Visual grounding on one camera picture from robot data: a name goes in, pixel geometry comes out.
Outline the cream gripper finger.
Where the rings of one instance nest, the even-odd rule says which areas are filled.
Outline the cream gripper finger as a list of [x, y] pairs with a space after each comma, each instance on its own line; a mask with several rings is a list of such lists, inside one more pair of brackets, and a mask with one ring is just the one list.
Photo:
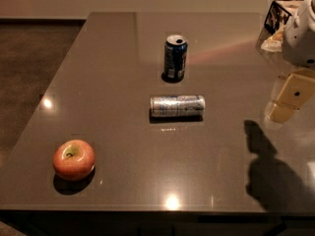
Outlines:
[[266, 117], [276, 123], [288, 121], [315, 94], [315, 71], [301, 68], [275, 83]]

